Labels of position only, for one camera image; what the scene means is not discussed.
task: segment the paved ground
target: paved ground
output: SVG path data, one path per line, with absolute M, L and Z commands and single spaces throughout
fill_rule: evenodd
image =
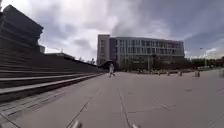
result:
M 192 76 L 104 75 L 0 111 L 21 128 L 66 128 L 73 119 L 84 128 L 223 128 L 224 78 L 217 70 Z M 16 128 L 9 122 L 2 127 Z

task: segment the person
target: person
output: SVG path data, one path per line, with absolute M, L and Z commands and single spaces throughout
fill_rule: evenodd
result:
M 111 77 L 111 75 L 115 76 L 115 74 L 114 74 L 114 65 L 113 64 L 110 64 L 110 66 L 109 66 L 109 74 L 110 74 L 109 77 Z

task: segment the building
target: building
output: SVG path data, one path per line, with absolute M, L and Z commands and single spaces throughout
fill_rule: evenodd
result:
M 43 27 L 8 5 L 0 14 L 0 38 L 40 52 L 38 39 Z
M 121 68 L 127 63 L 148 63 L 154 58 L 171 63 L 184 58 L 183 41 L 98 35 L 97 64 L 116 61 Z
M 39 47 L 40 47 L 40 52 L 41 52 L 41 53 L 45 53 L 45 47 L 42 46 L 42 45 L 39 45 Z

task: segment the cloudy sky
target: cloudy sky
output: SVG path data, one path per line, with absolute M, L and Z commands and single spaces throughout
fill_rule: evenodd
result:
M 183 40 L 187 57 L 224 55 L 223 0 L 3 0 L 44 27 L 48 52 L 96 58 L 97 34 Z

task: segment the street lamp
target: street lamp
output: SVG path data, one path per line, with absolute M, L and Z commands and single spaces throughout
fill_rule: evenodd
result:
M 205 65 L 205 67 L 206 67 L 206 66 L 207 66 L 206 56 L 204 57 L 204 59 L 205 59 L 204 65 Z

